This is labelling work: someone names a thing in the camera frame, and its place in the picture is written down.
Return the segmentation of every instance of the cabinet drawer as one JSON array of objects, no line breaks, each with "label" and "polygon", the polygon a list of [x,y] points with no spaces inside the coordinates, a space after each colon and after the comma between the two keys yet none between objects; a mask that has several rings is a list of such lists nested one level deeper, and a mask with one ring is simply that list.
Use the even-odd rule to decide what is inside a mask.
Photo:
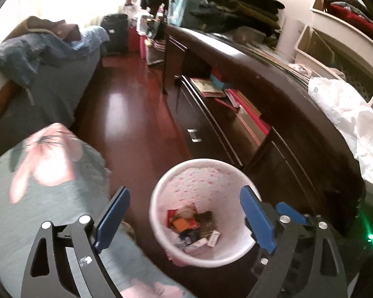
[{"label": "cabinet drawer", "polygon": [[234,164],[220,136],[184,82],[177,95],[175,120],[194,158],[217,159]]}]

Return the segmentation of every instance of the pink flower print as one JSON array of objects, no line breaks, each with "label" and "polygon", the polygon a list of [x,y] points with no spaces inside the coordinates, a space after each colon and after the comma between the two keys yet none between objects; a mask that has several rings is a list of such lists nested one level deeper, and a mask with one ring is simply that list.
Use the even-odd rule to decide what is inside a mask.
[{"label": "pink flower print", "polygon": [[158,282],[148,286],[137,279],[133,279],[131,283],[132,287],[120,293],[124,298],[183,298],[184,295],[176,286],[167,286]]},{"label": "pink flower print", "polygon": [[31,174],[44,186],[56,186],[75,179],[72,161],[83,154],[80,140],[60,123],[32,134],[24,141],[25,157],[14,174],[10,201],[17,203],[25,194]]}]

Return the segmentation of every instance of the dark brown wooden desk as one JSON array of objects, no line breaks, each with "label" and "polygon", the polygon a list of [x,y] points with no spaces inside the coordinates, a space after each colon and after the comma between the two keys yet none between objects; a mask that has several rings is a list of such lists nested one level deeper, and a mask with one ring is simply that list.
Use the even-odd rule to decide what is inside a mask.
[{"label": "dark brown wooden desk", "polygon": [[[259,147],[235,127],[235,112],[202,97],[188,80],[208,78],[212,68],[272,127]],[[320,214],[345,234],[365,193],[359,164],[302,80],[233,42],[168,26],[163,87],[193,158],[233,164],[264,201]]]}]

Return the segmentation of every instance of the silver screw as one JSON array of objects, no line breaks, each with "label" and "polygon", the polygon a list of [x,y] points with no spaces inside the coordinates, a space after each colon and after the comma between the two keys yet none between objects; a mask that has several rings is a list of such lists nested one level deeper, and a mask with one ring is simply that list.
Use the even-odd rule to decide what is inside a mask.
[{"label": "silver screw", "polygon": [[282,215],[282,216],[279,218],[279,220],[280,220],[282,223],[285,223],[285,224],[290,223],[290,217],[287,216],[287,215]]},{"label": "silver screw", "polygon": [[326,230],[327,229],[327,224],[325,222],[319,222],[318,226],[322,230]]},{"label": "silver screw", "polygon": [[48,229],[48,228],[50,228],[51,227],[51,222],[49,222],[49,221],[46,221],[46,222],[44,222],[42,225],[41,225],[41,227],[42,227],[42,229]]},{"label": "silver screw", "polygon": [[80,216],[79,218],[79,222],[81,224],[87,224],[89,221],[91,221],[91,217],[88,215],[83,215],[83,216]]}]

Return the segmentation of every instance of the white trash can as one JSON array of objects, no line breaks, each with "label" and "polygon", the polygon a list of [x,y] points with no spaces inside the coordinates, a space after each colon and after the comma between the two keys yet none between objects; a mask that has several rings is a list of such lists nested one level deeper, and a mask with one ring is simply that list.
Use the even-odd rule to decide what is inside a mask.
[{"label": "white trash can", "polygon": [[[157,183],[151,197],[149,219],[160,245],[169,256],[185,265],[216,268],[244,256],[255,244],[245,226],[240,191],[249,185],[261,197],[253,182],[239,169],[218,160],[194,159],[171,168]],[[221,232],[214,248],[195,258],[177,248],[168,238],[168,209],[194,203],[198,213],[212,211]]]}]

